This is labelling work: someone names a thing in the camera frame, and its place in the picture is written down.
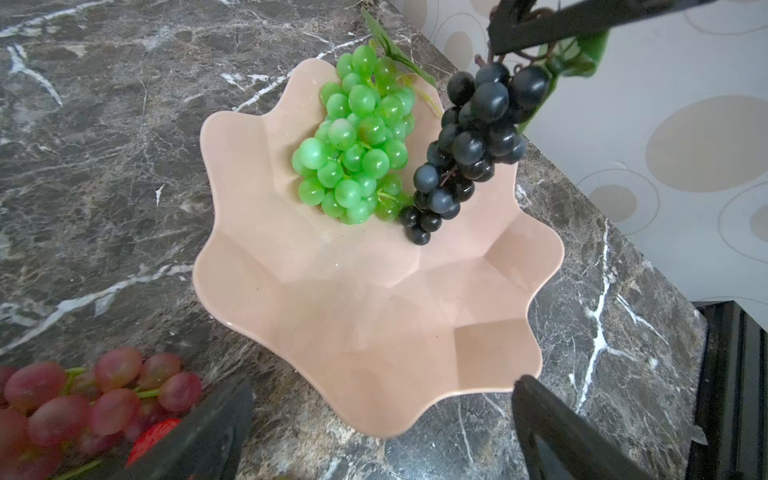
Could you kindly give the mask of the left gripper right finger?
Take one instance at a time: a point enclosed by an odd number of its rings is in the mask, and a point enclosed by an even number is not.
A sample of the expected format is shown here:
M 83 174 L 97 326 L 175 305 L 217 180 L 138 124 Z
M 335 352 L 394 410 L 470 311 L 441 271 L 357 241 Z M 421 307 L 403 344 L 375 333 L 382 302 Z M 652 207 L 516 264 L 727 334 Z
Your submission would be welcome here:
M 649 479 L 532 376 L 515 382 L 514 427 L 531 479 Z

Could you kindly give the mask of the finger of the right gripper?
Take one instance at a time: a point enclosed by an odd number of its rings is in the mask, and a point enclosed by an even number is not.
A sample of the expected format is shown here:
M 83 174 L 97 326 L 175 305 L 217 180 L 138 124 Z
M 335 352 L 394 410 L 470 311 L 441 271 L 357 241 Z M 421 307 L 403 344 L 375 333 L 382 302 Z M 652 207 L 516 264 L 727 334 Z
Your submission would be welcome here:
M 709 0 L 588 0 L 557 11 L 534 8 L 533 1 L 501 1 L 490 17 L 490 51 L 503 55 L 613 27 L 681 12 Z

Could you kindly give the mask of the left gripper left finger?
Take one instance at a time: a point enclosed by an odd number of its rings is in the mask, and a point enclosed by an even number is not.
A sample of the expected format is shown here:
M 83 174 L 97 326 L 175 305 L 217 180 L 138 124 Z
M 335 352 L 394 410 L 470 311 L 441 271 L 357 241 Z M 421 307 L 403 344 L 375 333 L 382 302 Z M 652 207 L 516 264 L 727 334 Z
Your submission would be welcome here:
M 244 376 L 223 382 L 168 435 L 115 479 L 233 479 L 249 435 L 253 385 Z

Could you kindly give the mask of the black fake grape bunch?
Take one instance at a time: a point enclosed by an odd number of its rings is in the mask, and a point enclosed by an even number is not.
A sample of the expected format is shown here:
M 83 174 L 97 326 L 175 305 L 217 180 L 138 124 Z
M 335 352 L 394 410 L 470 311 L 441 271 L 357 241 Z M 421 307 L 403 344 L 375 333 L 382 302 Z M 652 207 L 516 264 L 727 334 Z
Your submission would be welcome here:
M 523 131 L 562 77 L 592 76 L 607 45 L 605 32 L 541 47 L 527 63 L 508 68 L 501 59 L 485 62 L 475 74 L 459 72 L 447 85 L 452 103 L 438 138 L 413 174 L 415 188 L 399 213 L 406 237 L 429 243 L 442 224 L 455 218 L 477 184 L 491 180 L 499 165 L 514 165 L 525 154 Z

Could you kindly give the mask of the pink scalloped fruit bowl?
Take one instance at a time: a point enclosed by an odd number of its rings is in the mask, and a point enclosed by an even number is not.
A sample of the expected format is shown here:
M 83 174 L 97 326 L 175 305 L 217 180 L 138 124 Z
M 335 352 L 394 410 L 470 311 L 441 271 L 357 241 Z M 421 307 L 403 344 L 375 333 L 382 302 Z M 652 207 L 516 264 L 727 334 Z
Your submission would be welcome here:
M 512 165 L 424 246 L 397 223 L 349 226 L 302 204 L 291 157 L 335 78 L 306 59 L 270 112 L 205 120 L 214 223 L 193 284 L 215 319 L 290 363 L 348 425 L 389 438 L 444 398 L 541 373 L 528 309 L 564 245 L 520 208 Z

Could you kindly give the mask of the green fake grape bunch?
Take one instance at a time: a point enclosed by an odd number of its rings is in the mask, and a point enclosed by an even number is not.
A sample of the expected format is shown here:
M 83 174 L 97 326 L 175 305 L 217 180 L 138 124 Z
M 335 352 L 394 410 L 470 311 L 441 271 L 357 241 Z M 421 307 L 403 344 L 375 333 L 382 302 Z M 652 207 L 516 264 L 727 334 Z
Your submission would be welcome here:
M 437 102 L 418 87 L 433 79 L 396 46 L 383 26 L 363 14 L 372 34 L 367 44 L 341 55 L 336 79 L 319 89 L 324 118 L 292 154 L 299 200 L 346 225 L 371 217 L 392 222 L 412 202 L 403 187 L 409 162 L 407 138 L 415 109 Z

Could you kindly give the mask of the fake strawberry by grapes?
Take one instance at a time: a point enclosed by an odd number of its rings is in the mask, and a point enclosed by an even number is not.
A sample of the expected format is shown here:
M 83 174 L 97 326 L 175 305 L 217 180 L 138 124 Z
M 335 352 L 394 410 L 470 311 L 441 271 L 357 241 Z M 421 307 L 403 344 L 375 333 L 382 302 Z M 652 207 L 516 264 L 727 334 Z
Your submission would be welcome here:
M 170 418 L 153 425 L 144 433 L 142 433 L 133 444 L 133 447 L 126 461 L 125 468 L 128 468 L 137 462 L 160 440 L 162 440 L 173 429 L 175 429 L 180 422 L 181 420 L 179 418 Z

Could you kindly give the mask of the red fake grape bunch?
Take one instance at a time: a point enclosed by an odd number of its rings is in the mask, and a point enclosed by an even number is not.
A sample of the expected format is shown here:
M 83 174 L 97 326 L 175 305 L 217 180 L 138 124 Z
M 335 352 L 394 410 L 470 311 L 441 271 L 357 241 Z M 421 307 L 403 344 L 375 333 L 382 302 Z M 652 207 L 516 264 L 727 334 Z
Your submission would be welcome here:
M 1 369 L 1 476 L 75 479 L 153 425 L 182 419 L 203 392 L 198 374 L 168 352 L 132 346 L 103 354 L 94 368 L 53 361 Z

